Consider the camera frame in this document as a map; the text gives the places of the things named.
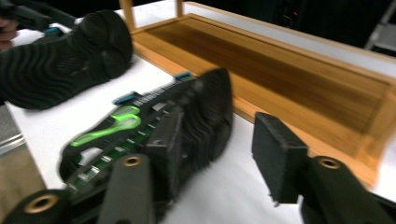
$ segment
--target black shoe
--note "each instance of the black shoe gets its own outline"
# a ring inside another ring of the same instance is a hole
[[[26,109],[47,109],[121,76],[131,65],[132,39],[113,11],[88,14],[68,35],[1,52],[0,95]]]

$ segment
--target shoe sole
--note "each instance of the shoe sole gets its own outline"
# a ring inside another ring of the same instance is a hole
[[[16,106],[47,109],[121,76],[130,67],[132,54],[132,38],[117,13],[88,14],[55,42],[2,52],[1,91]]]

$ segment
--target wooden panel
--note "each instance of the wooden panel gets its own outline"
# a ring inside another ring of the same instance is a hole
[[[333,155],[374,184],[396,127],[396,116],[387,112],[396,107],[393,78],[196,15],[143,27],[133,36],[137,53],[169,73],[227,68],[236,113],[250,121],[256,111],[278,116],[311,155]]]

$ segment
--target wooden box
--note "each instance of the wooden box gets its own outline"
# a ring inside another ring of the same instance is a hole
[[[368,188],[375,184],[385,145],[396,128],[396,80],[305,49],[197,15],[136,29],[132,2],[120,0],[135,51],[170,74],[199,75],[225,67],[234,111],[256,111],[286,122],[310,155],[343,161]]]

